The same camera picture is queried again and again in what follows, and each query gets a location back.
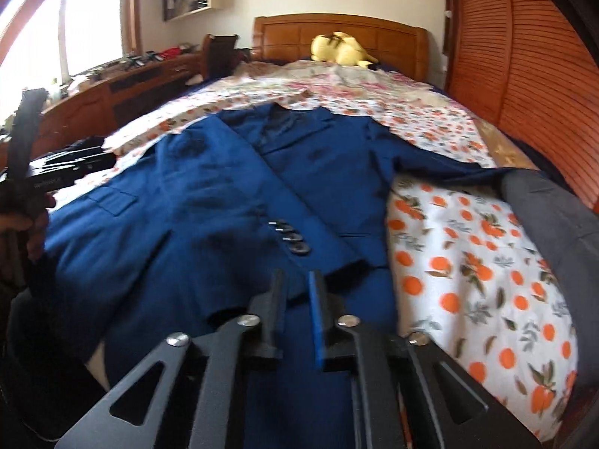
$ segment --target gray fabric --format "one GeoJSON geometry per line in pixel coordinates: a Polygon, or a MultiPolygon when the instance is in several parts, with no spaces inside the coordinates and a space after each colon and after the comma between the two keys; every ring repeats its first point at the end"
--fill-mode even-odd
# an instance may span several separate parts
{"type": "MultiPolygon", "coordinates": [[[[599,385],[599,218],[537,171],[506,174],[501,191],[556,276],[576,328],[579,361],[571,406],[599,385]]],[[[599,403],[561,445],[574,447],[599,447],[599,403]]]]}

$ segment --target orange print fabric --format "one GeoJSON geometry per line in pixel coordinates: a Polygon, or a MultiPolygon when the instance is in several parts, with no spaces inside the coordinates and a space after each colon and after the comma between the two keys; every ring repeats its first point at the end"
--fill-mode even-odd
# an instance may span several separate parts
{"type": "Polygon", "coordinates": [[[541,441],[552,439],[576,380],[576,332],[510,206],[489,190],[397,177],[387,231],[399,334],[427,332],[541,441]]]}

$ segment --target window frame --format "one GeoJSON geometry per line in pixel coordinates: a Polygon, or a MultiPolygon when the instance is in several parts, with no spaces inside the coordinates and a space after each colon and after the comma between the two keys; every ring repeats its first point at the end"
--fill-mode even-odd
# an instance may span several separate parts
{"type": "MultiPolygon", "coordinates": [[[[8,51],[12,47],[23,27],[34,15],[35,11],[46,0],[25,0],[19,10],[12,17],[8,25],[2,31],[0,29],[0,65],[4,62],[8,51]]],[[[64,2],[61,0],[61,17],[59,19],[59,49],[61,59],[61,74],[63,81],[70,79],[66,61],[66,45],[64,32],[64,2]]],[[[121,0],[121,28],[123,54],[142,52],[142,32],[140,23],[140,0],[121,0]]]]}

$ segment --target jacket pocket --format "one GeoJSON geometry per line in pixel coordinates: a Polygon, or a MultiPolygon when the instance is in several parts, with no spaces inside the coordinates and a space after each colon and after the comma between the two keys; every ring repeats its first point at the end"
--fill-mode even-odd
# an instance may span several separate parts
{"type": "Polygon", "coordinates": [[[137,196],[114,186],[100,186],[88,194],[88,199],[107,213],[118,216],[137,201],[137,196]]]}

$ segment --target bed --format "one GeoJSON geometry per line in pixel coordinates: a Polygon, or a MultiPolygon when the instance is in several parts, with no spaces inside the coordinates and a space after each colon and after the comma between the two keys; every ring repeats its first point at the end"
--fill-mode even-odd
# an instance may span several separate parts
{"type": "MultiPolygon", "coordinates": [[[[166,134],[185,133],[191,123],[222,109],[269,102],[291,110],[322,106],[341,115],[370,116],[418,148],[483,168],[534,168],[493,125],[424,82],[428,36],[422,28],[353,15],[261,16],[255,20],[252,53],[254,62],[242,64],[233,76],[193,89],[108,137],[105,146],[119,156],[116,167],[59,192],[59,207],[134,165],[166,134]],[[353,35],[401,73],[300,60],[309,55],[312,38],[332,31],[353,35]]],[[[533,314],[547,320],[555,305],[563,312],[567,308],[509,205],[489,190],[447,189],[397,177],[389,196],[387,232],[402,318],[398,331],[430,333],[535,435],[552,438],[561,413],[543,408],[545,399],[538,402],[538,380],[530,369],[546,373],[551,365],[551,379],[544,383],[557,384],[552,385],[553,396],[565,408],[575,376],[576,337],[566,314],[551,323],[526,320],[533,314]],[[419,278],[426,278],[427,292],[437,293],[421,295],[419,278]],[[451,287],[443,286],[449,281],[451,287]],[[528,348],[522,336],[514,337],[517,326],[528,332],[522,335],[528,336],[528,348]],[[543,344],[549,340],[555,342],[543,344]],[[556,346],[566,344],[568,356],[557,359],[556,346]]],[[[107,387],[103,349],[100,345],[88,368],[107,387]]]]}

